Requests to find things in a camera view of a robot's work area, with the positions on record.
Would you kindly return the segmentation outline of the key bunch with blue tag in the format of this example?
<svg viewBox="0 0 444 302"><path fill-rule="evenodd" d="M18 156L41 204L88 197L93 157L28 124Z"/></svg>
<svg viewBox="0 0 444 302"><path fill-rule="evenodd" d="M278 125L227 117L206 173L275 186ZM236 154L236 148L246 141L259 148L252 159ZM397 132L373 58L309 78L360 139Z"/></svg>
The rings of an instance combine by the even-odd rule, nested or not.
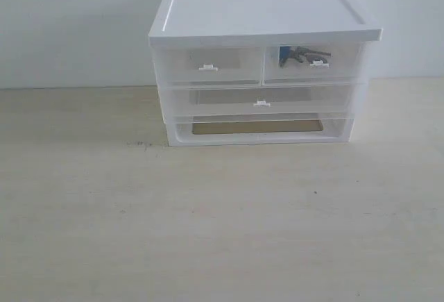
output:
<svg viewBox="0 0 444 302"><path fill-rule="evenodd" d="M307 62L312 67L328 67L327 57L331 56L331 53L316 51L307 47L283 46L279 48L279 67L283 68L289 59L294 59L299 63Z"/></svg>

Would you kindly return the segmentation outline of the white plastic drawer cabinet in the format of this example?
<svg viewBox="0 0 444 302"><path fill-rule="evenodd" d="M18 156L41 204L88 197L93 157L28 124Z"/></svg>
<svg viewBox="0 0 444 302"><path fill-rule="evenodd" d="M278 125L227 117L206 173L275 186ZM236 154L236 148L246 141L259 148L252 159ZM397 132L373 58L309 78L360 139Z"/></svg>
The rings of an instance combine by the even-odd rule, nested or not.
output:
<svg viewBox="0 0 444 302"><path fill-rule="evenodd" d="M360 43L355 82L198 85L161 89L234 89L361 84L348 112L162 118L171 146L348 142L368 88L368 61L382 27L357 0L162 0L148 34L154 49L257 48Z"/></svg>

